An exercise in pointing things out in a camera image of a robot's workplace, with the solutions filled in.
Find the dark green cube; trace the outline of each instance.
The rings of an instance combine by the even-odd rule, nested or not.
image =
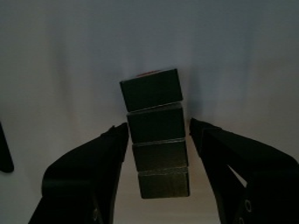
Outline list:
[[[138,172],[188,166],[184,139],[161,143],[134,144],[133,153],[134,166]]]
[[[182,100],[177,70],[157,71],[120,81],[126,111],[148,109]]]
[[[180,103],[129,113],[126,120],[134,144],[184,138]]]
[[[142,199],[176,198],[189,196],[188,169],[138,172]]]

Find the black object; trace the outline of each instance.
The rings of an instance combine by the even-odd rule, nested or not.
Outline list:
[[[190,119],[221,224],[299,223],[299,166],[273,147]],[[246,181],[242,186],[234,173]]]
[[[112,223],[126,140],[122,123],[53,162],[43,173],[42,197],[29,224]]]
[[[148,109],[182,100],[177,70],[153,71],[120,82],[126,111]]]
[[[14,170],[14,164],[5,141],[5,133],[2,130],[2,125],[0,123],[0,171],[11,172],[13,170]]]
[[[184,139],[160,143],[134,144],[134,166],[138,172],[186,167],[186,148]]]
[[[120,82],[144,199],[189,196],[182,99],[177,70]]]
[[[126,121],[134,144],[182,138],[182,107],[180,103],[128,113]]]
[[[186,167],[137,174],[142,199],[176,198],[189,196],[189,176]]]

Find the stack of cubes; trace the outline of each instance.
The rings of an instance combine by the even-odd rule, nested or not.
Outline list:
[[[189,196],[182,93],[177,70],[120,82],[142,199]]]

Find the white wall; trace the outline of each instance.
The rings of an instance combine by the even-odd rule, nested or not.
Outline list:
[[[0,173],[0,222],[27,222],[45,168],[126,120],[118,82],[149,70],[177,67],[185,121],[193,116],[299,160],[297,12],[296,0],[1,1],[0,119],[14,172]],[[140,199],[128,146],[116,224],[218,223],[188,142],[181,199]]]

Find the cube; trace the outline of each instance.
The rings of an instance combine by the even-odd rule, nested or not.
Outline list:
[[[177,70],[154,71],[120,81],[128,112],[182,100]]]
[[[184,139],[160,143],[133,144],[134,166],[138,172],[188,166]]]

